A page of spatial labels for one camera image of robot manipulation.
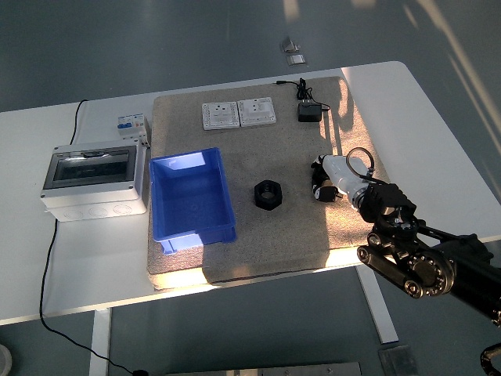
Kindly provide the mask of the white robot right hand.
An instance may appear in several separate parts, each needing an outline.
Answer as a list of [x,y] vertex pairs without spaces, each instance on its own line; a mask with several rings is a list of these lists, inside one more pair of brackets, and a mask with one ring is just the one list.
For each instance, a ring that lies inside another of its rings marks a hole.
[[311,165],[312,193],[317,201],[346,197],[357,208],[367,190],[369,169],[358,157],[321,155]]

